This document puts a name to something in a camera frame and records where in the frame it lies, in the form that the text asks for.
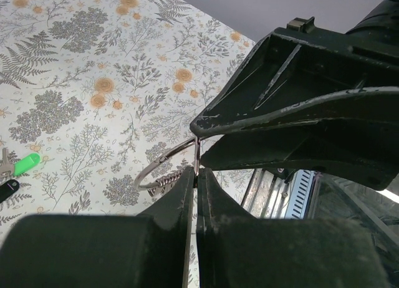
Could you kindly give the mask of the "plain black key tag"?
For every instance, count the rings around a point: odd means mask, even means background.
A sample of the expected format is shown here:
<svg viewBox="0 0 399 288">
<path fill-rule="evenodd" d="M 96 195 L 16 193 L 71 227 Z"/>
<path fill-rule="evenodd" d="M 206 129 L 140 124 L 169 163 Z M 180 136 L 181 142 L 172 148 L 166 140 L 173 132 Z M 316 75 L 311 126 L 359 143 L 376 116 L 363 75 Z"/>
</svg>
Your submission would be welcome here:
<svg viewBox="0 0 399 288">
<path fill-rule="evenodd" d="M 0 186 L 0 203 L 7 200 L 20 188 L 17 180 L 8 180 Z"/>
</svg>

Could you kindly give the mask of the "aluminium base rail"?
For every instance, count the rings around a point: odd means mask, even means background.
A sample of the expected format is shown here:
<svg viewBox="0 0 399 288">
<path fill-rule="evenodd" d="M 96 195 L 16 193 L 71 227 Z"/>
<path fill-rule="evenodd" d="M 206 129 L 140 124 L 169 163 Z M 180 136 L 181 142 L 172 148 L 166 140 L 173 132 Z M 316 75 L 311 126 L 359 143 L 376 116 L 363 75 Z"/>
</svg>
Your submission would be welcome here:
<svg viewBox="0 0 399 288">
<path fill-rule="evenodd" d="M 241 206 L 256 218 L 312 219 L 315 215 L 321 173 L 295 171 L 285 180 L 265 169 L 254 170 Z"/>
</svg>

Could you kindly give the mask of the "green key tag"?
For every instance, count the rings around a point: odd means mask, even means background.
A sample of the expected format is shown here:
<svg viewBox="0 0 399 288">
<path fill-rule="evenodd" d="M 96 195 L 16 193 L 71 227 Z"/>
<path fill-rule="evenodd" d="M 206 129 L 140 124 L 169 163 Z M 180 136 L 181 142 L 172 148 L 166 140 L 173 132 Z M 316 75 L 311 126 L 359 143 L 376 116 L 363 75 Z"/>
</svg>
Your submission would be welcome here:
<svg viewBox="0 0 399 288">
<path fill-rule="evenodd" d="M 40 155 L 37 153 L 31 153 L 30 155 L 24 157 L 23 159 L 17 161 L 14 164 L 13 176 L 19 176 L 25 172 L 33 169 L 41 161 Z"/>
</svg>

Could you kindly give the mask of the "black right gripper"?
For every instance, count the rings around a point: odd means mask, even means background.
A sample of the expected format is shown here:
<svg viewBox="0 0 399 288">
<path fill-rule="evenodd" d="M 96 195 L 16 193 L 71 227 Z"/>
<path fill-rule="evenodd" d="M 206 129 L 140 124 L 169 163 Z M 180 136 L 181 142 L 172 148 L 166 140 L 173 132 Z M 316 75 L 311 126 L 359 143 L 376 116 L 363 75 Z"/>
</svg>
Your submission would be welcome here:
<svg viewBox="0 0 399 288">
<path fill-rule="evenodd" d="M 301 69 L 335 88 L 398 86 L 398 0 L 383 0 L 345 34 L 296 18 L 286 29 L 299 44 Z"/>
</svg>

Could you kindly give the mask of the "silver key near green tag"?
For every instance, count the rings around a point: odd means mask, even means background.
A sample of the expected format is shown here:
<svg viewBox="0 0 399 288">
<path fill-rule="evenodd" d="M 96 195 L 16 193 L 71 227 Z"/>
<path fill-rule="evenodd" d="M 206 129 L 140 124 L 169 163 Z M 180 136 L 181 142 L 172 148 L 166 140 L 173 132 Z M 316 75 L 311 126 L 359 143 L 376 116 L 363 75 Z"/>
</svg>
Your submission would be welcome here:
<svg viewBox="0 0 399 288">
<path fill-rule="evenodd" d="M 2 149 L 2 162 L 0 167 L 0 177 L 7 178 L 12 176 L 15 171 L 14 165 L 8 160 L 9 151 L 7 148 Z"/>
</svg>

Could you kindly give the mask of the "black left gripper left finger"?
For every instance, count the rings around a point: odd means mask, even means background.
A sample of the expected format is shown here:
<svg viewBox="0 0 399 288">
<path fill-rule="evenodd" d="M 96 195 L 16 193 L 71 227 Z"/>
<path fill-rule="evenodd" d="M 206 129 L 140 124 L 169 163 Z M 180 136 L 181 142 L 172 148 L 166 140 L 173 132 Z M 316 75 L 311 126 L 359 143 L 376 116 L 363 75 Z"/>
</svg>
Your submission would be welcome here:
<svg viewBox="0 0 399 288">
<path fill-rule="evenodd" d="M 195 173 L 134 216 L 30 215 L 1 247 L 2 287 L 186 287 Z"/>
</svg>

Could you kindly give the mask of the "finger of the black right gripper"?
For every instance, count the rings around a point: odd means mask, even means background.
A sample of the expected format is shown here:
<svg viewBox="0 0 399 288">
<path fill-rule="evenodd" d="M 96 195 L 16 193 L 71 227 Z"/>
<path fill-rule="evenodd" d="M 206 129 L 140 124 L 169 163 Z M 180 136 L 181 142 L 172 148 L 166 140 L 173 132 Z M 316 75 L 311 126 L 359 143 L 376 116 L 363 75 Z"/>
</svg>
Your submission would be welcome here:
<svg viewBox="0 0 399 288">
<path fill-rule="evenodd" d="M 398 89 L 353 89 L 284 108 L 270 127 L 222 136 L 200 162 L 215 171 L 318 171 L 384 190 L 398 175 Z"/>
<path fill-rule="evenodd" d="M 370 80 L 371 39 L 318 27 L 277 28 L 259 41 L 221 93 L 190 124 L 197 137 L 227 134 L 264 116 Z"/>
</svg>

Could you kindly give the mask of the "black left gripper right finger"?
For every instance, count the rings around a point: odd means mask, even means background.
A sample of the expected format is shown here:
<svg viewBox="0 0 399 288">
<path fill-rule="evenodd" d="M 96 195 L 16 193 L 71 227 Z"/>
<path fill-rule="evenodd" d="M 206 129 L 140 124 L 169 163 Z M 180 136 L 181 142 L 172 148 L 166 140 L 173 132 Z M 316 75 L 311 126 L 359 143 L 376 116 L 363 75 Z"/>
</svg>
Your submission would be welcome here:
<svg viewBox="0 0 399 288">
<path fill-rule="evenodd" d="M 344 219 L 259 219 L 198 176 L 201 287 L 388 287 L 370 235 Z"/>
</svg>

